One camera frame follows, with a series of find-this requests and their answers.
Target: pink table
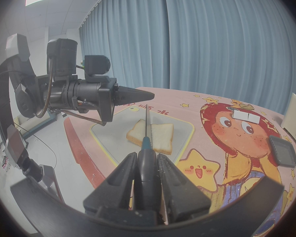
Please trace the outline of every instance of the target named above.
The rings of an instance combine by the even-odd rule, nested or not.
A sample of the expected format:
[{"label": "pink table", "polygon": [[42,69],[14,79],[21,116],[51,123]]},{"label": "pink table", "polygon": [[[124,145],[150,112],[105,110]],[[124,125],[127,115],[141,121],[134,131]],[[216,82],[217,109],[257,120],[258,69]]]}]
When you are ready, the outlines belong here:
[{"label": "pink table", "polygon": [[[117,106],[115,113],[135,105],[191,123],[194,132],[177,167],[211,200],[210,212],[234,201],[264,175],[282,183],[285,191],[256,236],[265,236],[296,199],[296,168],[277,166],[268,142],[270,135],[296,144],[281,127],[283,115],[241,101],[169,89],[139,88],[155,94],[151,101]],[[234,109],[260,116],[260,123],[231,117]],[[96,111],[86,116],[99,118]],[[115,168],[93,138],[90,121],[68,117],[65,131],[72,153],[96,188]]]}]

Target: knife handle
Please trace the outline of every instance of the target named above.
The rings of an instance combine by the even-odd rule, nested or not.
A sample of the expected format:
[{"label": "knife handle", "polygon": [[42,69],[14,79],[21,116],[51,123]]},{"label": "knife handle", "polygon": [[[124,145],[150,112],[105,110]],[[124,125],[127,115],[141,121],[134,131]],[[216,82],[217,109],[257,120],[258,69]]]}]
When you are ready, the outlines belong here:
[{"label": "knife handle", "polygon": [[152,149],[151,142],[148,136],[143,138],[143,143],[141,145],[141,150],[143,149]]},{"label": "knife handle", "polygon": [[159,213],[162,187],[158,168],[154,150],[142,149],[138,153],[134,178],[136,210],[153,210]]}]

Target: cutting board hole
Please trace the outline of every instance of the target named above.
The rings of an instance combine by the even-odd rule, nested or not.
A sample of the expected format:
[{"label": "cutting board hole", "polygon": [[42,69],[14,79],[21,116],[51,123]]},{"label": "cutting board hole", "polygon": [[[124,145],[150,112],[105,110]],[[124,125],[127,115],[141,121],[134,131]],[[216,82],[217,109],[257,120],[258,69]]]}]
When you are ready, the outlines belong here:
[{"label": "cutting board hole", "polygon": [[136,108],[136,107],[130,107],[129,109],[130,109],[131,111],[133,111],[133,112],[138,112],[138,111],[139,111],[139,109]]}]

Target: floor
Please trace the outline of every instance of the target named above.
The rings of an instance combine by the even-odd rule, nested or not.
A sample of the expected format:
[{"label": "floor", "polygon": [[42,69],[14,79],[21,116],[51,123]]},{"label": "floor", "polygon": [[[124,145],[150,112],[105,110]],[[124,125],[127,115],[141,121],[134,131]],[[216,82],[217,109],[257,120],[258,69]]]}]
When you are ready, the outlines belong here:
[{"label": "floor", "polygon": [[[82,202],[94,188],[85,176],[80,165],[75,162],[71,153],[63,125],[66,118],[67,117],[62,117],[62,115],[59,114],[55,122],[35,133],[37,137],[53,149],[56,156],[34,136],[26,139],[29,143],[27,150],[29,157],[35,160],[37,164],[54,167],[57,159],[55,173],[63,199],[67,205],[84,213],[85,210]],[[37,231],[25,218],[10,192],[10,186],[24,179],[24,175],[21,170],[13,167],[8,169],[2,168],[2,161],[5,155],[3,148],[4,147],[1,146],[0,149],[0,198],[8,211],[24,230],[30,234],[36,233]]]}]

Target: red hair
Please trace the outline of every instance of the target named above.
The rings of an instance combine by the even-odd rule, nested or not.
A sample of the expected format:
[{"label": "red hair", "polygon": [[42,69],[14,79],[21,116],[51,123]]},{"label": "red hair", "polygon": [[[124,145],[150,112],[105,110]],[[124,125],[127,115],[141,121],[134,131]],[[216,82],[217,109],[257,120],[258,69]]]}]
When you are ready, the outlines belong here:
[{"label": "red hair", "polygon": [[[224,104],[224,103],[210,104],[210,103],[208,103],[208,104],[203,105],[201,110],[200,110],[201,119],[205,120],[203,122],[203,126],[204,126],[205,131],[209,135],[209,137],[212,139],[212,141],[218,147],[220,147],[222,150],[224,150],[226,153],[228,153],[228,154],[230,154],[232,156],[237,155],[237,152],[234,149],[227,146],[226,144],[222,143],[215,136],[215,134],[213,133],[212,127],[213,127],[213,124],[216,123],[217,113],[219,113],[219,112],[233,113],[234,109],[237,109],[237,108],[233,108],[232,105],[229,105],[229,104]],[[258,114],[256,112],[253,112],[253,111],[250,111],[250,110],[242,109],[241,111],[260,116],[259,126],[266,132],[268,137],[270,135],[274,135],[276,137],[281,137],[281,135],[278,132],[275,131],[276,129],[275,129],[274,125],[269,120],[267,120],[264,116],[261,116],[260,114]],[[274,157],[273,157],[272,153],[269,154],[268,159],[274,166],[278,166],[278,164],[274,160]],[[252,161],[253,166],[256,166],[258,168],[261,166],[260,161],[259,161],[258,158],[252,158],[251,157],[251,161]]]}]

